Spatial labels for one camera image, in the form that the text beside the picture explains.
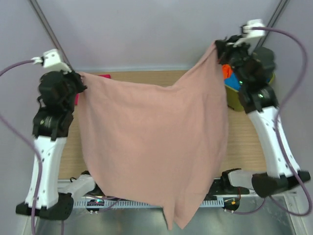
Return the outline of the dusty pink t shirt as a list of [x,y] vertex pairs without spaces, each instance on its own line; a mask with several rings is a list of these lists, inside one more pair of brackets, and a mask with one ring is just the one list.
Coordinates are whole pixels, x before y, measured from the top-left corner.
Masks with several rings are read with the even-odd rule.
[[78,121],[84,162],[109,196],[163,208],[184,228],[226,156],[228,108],[217,49],[172,86],[83,73]]

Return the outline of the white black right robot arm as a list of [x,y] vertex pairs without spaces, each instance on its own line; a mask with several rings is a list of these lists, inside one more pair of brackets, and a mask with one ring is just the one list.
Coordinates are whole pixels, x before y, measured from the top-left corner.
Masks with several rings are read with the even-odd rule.
[[256,173],[240,168],[224,171],[221,190],[231,194],[238,187],[251,189],[262,198],[288,191],[311,180],[310,173],[300,169],[292,156],[278,114],[279,103],[269,81],[274,77],[272,50],[259,47],[249,53],[250,45],[239,43],[240,36],[216,40],[218,62],[230,65],[240,84],[239,102],[258,135],[266,171]]

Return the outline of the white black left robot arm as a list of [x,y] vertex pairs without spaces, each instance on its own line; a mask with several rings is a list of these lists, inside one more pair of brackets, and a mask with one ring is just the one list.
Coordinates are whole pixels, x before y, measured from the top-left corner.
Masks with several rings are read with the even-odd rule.
[[16,214],[64,221],[79,197],[87,192],[93,196],[103,192],[103,183],[86,174],[64,191],[58,191],[61,156],[73,121],[76,96],[86,88],[80,74],[74,71],[50,71],[40,78],[40,107],[33,118],[32,131],[38,152],[28,195],[16,206]]

